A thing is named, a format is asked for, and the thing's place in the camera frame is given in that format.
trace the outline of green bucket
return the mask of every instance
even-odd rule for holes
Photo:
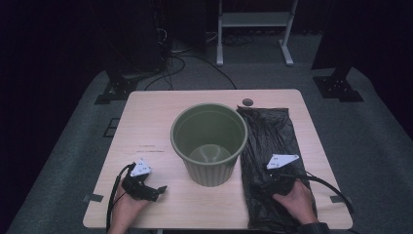
[[[241,115],[218,103],[202,103],[184,110],[170,130],[172,147],[189,176],[207,187],[230,178],[247,137]]]

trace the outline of human hand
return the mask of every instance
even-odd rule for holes
[[[281,203],[301,225],[319,222],[313,212],[311,191],[300,179],[295,180],[286,196],[274,194],[273,198]]]
[[[112,210],[112,223],[108,234],[124,234],[136,220],[137,215],[149,204],[147,200],[137,200],[125,192],[119,183],[114,201],[117,201]]]

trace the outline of black plastic sheet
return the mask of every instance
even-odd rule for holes
[[[296,233],[299,223],[271,195],[264,194],[257,185],[271,179],[265,166],[273,154],[300,156],[289,164],[296,175],[305,169],[288,109],[238,107],[248,127],[248,141],[241,155],[244,196],[248,207],[249,229],[272,233]],[[308,180],[303,183],[310,187]]]

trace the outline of white stand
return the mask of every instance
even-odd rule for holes
[[[222,50],[222,28],[223,27],[255,27],[255,26],[285,26],[283,39],[279,41],[286,65],[292,66],[291,54],[286,43],[288,42],[291,26],[294,21],[295,9],[298,0],[293,0],[290,12],[279,13],[222,13],[222,0],[219,0],[218,16],[218,45],[216,47],[216,64],[224,64]]]

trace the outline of black stand base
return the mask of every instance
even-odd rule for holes
[[[313,77],[323,98],[338,98],[342,102],[364,101],[346,80],[334,79],[333,76]]]
[[[110,104],[111,100],[127,100],[131,92],[136,90],[137,80],[122,79],[107,83],[102,95],[97,96],[94,104]]]

